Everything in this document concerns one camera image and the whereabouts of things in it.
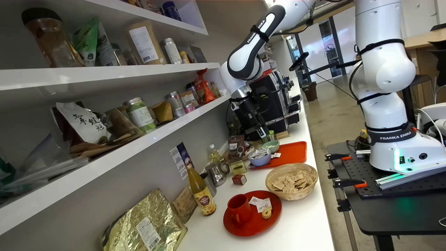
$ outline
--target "gold foil bag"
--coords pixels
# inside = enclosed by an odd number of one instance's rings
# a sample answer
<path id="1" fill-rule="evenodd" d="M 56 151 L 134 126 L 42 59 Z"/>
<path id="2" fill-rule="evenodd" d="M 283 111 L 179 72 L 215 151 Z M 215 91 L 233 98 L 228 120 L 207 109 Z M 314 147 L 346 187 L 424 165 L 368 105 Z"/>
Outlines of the gold foil bag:
<path id="1" fill-rule="evenodd" d="M 161 190 L 127 211 L 105 233 L 104 251 L 175 251 L 187 233 Z"/>

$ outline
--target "red plate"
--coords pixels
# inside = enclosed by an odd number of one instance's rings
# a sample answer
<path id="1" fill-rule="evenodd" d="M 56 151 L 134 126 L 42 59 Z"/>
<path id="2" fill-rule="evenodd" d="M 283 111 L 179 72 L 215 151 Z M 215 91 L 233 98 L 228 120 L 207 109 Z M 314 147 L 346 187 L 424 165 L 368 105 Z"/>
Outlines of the red plate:
<path id="1" fill-rule="evenodd" d="M 272 228 L 278 222 L 281 213 L 282 213 L 282 201 L 276 194 L 272 194 L 269 192 L 251 192 L 251 193 L 247 193 L 247 197 L 248 197 L 248 201 L 253 197 L 269 199 L 274 213 L 269 220 L 264 220 L 262 214 L 257 213 L 255 206 L 251 206 L 251 211 L 253 211 L 251 221 L 243 226 L 239 226 L 235 224 L 235 221 L 229 215 L 229 211 L 226 210 L 226 213 L 223 215 L 223 225 L 225 225 L 226 231 L 235 236 L 250 238 L 250 236 L 260 235 L 260 233 L 268 231 L 269 228 Z"/>

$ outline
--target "coffee machine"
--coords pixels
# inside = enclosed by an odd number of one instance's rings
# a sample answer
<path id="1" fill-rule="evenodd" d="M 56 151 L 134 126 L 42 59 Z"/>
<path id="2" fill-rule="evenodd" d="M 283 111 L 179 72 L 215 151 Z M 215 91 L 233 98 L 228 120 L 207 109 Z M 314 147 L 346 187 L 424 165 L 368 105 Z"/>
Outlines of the coffee machine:
<path id="1" fill-rule="evenodd" d="M 290 97 L 290 79 L 278 70 L 265 72 L 261 79 L 250 83 L 251 93 L 243 100 L 230 100 L 233 120 L 230 134 L 244 134 L 248 141 L 261 140 L 257 129 L 267 127 L 276 134 L 286 133 L 290 125 L 300 122 L 301 97 Z"/>

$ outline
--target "robotic arm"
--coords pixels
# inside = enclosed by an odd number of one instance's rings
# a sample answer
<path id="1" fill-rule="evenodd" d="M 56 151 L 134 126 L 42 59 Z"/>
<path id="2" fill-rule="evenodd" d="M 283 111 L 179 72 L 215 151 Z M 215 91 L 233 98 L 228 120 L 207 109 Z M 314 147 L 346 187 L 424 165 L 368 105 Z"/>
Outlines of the robotic arm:
<path id="1" fill-rule="evenodd" d="M 275 33 L 300 24 L 315 2 L 274 2 L 268 15 L 253 27 L 247 40 L 222 66 L 223 81 L 233 98 L 244 100 L 250 93 L 247 81 L 262 74 L 258 55 L 268 40 Z M 400 37 L 400 0 L 357 0 L 356 12 L 361 63 L 354 68 L 349 83 L 371 137 L 371 165 L 399 173 L 399 178 L 438 173 L 446 167 L 445 147 L 438 140 L 413 130 L 405 104 L 396 94 L 409 87 L 416 76 L 416 68 L 407 59 Z M 260 125 L 260 136 L 264 134 L 261 119 L 253 118 L 254 123 Z"/>

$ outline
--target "white table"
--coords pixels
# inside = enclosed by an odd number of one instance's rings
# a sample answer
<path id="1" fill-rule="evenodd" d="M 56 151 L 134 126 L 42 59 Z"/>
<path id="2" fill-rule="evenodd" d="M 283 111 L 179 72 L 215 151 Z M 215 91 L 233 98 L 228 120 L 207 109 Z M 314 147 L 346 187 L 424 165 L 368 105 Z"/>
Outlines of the white table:
<path id="1" fill-rule="evenodd" d="M 281 140 L 281 144 L 307 141 L 307 165 L 317 167 L 315 155 L 308 132 L 307 116 L 303 108 L 300 123 L 289 127 L 290 137 Z M 321 185 L 314 193 L 294 203 L 282 201 L 282 215 L 275 226 L 254 238 L 237 238 L 226 232 L 223 214 L 228 201 L 236 194 L 246 194 L 254 190 L 268 190 L 265 179 L 272 169 L 250 171 L 244 186 L 235 186 L 230 179 L 221 187 L 215 201 L 218 211 L 212 217 L 202 217 L 195 210 L 187 224 L 189 233 L 180 245 L 180 251 L 289 251 L 289 250 L 335 250 L 327 208 L 324 204 Z"/>

